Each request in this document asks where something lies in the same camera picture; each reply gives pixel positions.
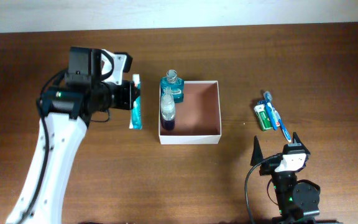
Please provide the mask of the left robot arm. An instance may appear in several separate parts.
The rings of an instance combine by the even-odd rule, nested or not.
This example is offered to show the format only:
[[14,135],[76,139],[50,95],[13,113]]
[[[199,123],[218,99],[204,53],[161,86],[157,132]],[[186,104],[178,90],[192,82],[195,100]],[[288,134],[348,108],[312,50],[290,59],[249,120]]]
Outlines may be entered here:
[[67,68],[45,83],[36,100],[37,145],[7,223],[61,223],[73,161],[93,115],[133,110],[140,96],[138,84],[123,79],[131,65],[127,52],[70,48]]

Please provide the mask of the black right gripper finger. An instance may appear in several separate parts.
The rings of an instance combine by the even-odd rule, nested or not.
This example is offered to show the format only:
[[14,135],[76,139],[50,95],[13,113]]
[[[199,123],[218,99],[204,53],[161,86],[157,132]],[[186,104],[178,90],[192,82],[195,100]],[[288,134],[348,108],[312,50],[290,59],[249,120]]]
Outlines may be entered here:
[[293,132],[293,144],[300,144],[307,155],[311,154],[307,147],[302,143],[296,132]]
[[252,157],[250,160],[250,165],[256,166],[258,163],[262,162],[263,159],[264,159],[264,156],[262,154],[259,140],[258,140],[257,136],[254,136],[254,145],[253,145],[253,151],[252,151]]

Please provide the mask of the teal mouthwash bottle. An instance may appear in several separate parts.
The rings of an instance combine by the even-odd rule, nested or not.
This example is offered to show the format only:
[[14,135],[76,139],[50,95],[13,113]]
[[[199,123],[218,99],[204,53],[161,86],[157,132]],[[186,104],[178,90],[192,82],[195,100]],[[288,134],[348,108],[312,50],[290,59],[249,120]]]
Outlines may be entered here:
[[185,81],[178,77],[176,70],[169,70],[165,77],[160,80],[161,95],[170,87],[175,103],[182,103],[184,100]]

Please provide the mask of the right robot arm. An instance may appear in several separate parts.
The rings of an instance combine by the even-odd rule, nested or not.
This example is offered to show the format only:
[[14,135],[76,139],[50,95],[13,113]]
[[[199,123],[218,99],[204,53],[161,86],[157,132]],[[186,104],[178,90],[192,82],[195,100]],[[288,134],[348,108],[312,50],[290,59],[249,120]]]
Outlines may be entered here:
[[269,175],[275,189],[280,216],[272,223],[315,223],[319,215],[320,186],[309,180],[298,180],[296,174],[306,167],[310,151],[293,133],[293,141],[284,145],[281,153],[264,157],[257,137],[250,165],[251,173],[259,168],[259,175]]

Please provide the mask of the green Dettol soap bar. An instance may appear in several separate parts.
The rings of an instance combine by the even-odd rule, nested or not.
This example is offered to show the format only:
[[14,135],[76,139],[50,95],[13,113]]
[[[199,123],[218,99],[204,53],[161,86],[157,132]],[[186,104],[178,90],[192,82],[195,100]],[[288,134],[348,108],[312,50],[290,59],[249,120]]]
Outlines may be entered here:
[[261,130],[267,131],[273,128],[264,104],[256,105],[254,111],[259,120]]

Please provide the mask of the teal toothpaste tube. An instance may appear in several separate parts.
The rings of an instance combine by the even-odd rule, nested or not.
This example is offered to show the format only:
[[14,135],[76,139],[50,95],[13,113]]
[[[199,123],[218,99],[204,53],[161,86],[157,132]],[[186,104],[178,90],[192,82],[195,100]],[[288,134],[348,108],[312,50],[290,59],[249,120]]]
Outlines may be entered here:
[[133,74],[132,80],[134,81],[134,85],[138,92],[138,97],[135,99],[133,104],[133,109],[131,110],[131,120],[129,123],[130,129],[142,129],[142,116],[141,116],[141,97],[140,97],[140,75]]

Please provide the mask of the clear pump soap bottle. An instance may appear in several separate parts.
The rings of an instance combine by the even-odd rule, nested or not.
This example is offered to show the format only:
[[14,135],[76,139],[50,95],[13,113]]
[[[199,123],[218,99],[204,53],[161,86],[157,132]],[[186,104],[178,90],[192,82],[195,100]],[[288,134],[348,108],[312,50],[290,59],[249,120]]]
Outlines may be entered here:
[[160,115],[163,129],[172,131],[175,127],[175,101],[172,89],[167,87],[160,100]]

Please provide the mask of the blue white toothbrush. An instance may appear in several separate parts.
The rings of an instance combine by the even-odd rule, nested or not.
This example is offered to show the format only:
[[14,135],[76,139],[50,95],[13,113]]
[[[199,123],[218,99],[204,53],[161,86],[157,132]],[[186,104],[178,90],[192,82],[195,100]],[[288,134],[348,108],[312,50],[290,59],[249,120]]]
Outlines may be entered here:
[[[272,102],[272,99],[273,99],[273,98],[272,98],[272,95],[271,95],[271,93],[270,93],[269,91],[265,91],[264,94],[263,94],[263,96],[264,96],[264,99],[265,99],[265,100],[271,100],[271,102]],[[273,104],[272,104],[272,109],[273,109],[273,113],[274,113],[274,117],[275,117],[275,122],[276,122],[276,124],[277,124],[277,122],[279,123],[280,128],[281,128],[281,130],[282,130],[282,133],[283,133],[285,139],[286,139],[288,142],[291,142],[290,134],[289,134],[287,128],[285,127],[285,125],[284,125],[284,123],[283,123],[283,121],[282,121],[282,119],[281,119],[281,117],[280,117],[278,111],[273,107]]]

